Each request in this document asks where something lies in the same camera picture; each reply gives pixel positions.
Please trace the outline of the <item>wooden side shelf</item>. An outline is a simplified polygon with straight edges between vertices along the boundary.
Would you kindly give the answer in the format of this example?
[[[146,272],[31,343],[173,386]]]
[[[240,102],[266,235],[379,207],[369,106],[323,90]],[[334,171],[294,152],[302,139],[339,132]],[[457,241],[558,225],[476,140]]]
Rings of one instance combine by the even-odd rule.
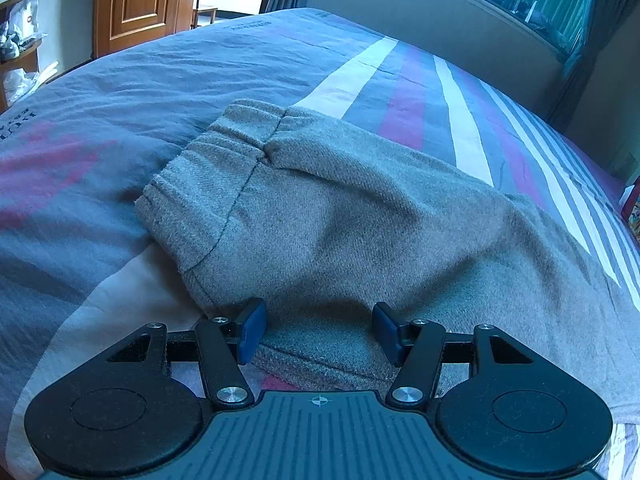
[[[58,73],[58,62],[40,68],[46,36],[38,23],[39,0],[1,3],[1,111],[30,96]]]

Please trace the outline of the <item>dark blue right curtain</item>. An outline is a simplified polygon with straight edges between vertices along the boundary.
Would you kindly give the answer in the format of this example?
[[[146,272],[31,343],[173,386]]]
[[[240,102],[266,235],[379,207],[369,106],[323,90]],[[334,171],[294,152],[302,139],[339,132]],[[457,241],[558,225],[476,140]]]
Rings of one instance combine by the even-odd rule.
[[[575,49],[563,64],[544,104],[544,121],[563,133],[573,119],[599,54],[639,5],[639,0],[586,0],[586,16]]]

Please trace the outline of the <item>colourful folded blanket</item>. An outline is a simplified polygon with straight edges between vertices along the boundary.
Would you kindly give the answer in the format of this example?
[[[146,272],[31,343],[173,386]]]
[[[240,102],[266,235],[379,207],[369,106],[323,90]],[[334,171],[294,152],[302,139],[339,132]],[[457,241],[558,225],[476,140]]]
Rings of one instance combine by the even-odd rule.
[[[637,242],[640,242],[640,178],[625,188],[620,198],[620,214]]]

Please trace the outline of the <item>wooden door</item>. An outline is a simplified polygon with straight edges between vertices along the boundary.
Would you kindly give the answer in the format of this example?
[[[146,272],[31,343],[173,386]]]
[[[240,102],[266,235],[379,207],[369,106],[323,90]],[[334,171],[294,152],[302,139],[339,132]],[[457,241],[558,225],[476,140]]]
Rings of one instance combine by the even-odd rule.
[[[94,0],[93,56],[189,30],[194,0]]]

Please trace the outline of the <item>striped bed sheet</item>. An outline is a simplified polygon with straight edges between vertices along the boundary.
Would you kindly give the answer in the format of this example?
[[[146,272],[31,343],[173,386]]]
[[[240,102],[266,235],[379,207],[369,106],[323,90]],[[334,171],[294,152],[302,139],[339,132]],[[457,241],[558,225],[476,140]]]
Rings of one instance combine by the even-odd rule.
[[[1,118],[1,470],[41,468],[23,419],[45,386],[150,321],[200,318],[134,213],[144,186],[238,99],[339,117],[522,193],[639,297],[620,187],[540,117],[462,68],[316,9],[107,55]]]

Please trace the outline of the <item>grey sweatpants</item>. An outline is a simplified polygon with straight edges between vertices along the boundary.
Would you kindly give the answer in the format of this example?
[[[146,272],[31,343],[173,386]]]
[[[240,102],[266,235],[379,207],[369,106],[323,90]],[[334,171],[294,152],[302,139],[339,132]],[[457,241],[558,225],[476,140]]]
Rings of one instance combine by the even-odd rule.
[[[194,302],[265,300],[255,361],[302,389],[385,390],[371,311],[495,325],[639,419],[639,312],[559,222],[431,156],[298,107],[239,100],[137,215]]]

